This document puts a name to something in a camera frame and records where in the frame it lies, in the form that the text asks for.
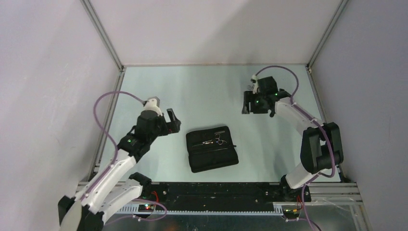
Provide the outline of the black zip tool case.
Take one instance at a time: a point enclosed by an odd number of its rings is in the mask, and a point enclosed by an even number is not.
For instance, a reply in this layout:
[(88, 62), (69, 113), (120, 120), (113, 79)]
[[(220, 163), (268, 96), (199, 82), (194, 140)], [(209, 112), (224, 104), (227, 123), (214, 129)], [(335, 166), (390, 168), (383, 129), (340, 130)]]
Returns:
[[(210, 144), (195, 146), (200, 141), (210, 140), (216, 133), (227, 143), (223, 145)], [(232, 141), (230, 129), (227, 126), (191, 131), (186, 134), (186, 146), (191, 171), (199, 173), (239, 163), (238, 154)]]

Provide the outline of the silver straight scissors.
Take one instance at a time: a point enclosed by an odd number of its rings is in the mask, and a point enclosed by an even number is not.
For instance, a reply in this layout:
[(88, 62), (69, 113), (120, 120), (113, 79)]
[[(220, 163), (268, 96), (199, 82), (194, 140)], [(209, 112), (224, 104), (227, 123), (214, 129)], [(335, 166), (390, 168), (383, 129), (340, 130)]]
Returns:
[(212, 139), (206, 140), (206, 141), (200, 141), (198, 143), (193, 144), (192, 146), (195, 147), (195, 146), (210, 145), (210, 144), (223, 145), (226, 143), (227, 141), (221, 138), (221, 134), (216, 133)]

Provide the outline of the silver thinning scissors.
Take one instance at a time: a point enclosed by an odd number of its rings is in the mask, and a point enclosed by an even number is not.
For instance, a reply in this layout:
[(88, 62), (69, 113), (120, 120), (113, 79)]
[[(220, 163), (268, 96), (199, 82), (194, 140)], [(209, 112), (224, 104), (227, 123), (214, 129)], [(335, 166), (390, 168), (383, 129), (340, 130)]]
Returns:
[(250, 91), (253, 91), (254, 90), (254, 85), (253, 84), (248, 85), (247, 89), (250, 90)]

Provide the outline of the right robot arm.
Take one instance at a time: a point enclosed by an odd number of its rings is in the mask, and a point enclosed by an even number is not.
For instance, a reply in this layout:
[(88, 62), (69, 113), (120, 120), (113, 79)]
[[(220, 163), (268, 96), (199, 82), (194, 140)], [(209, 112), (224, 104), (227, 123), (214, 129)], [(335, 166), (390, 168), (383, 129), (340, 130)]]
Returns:
[(273, 77), (251, 77), (252, 86), (244, 92), (243, 114), (269, 114), (288, 121), (301, 135), (300, 163), (283, 177), (286, 184), (280, 187), (280, 196), (292, 201), (299, 195), (299, 188), (316, 176), (324, 175), (344, 160), (339, 126), (324, 123), (298, 105), (293, 95), (279, 89)]

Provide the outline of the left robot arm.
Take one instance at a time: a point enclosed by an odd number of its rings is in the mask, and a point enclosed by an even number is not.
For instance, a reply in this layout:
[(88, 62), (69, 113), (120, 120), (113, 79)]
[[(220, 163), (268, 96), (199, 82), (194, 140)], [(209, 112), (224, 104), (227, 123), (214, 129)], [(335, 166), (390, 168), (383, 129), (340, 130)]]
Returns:
[(87, 185), (73, 197), (64, 196), (58, 203), (60, 230), (101, 231), (106, 222), (131, 201), (144, 201), (151, 197), (151, 180), (140, 174), (131, 175), (125, 184), (116, 187), (119, 180), (150, 150), (160, 136), (180, 131), (181, 121), (172, 109), (167, 122), (156, 96), (147, 100), (135, 98), (143, 105), (136, 125), (114, 144), (114, 156)]

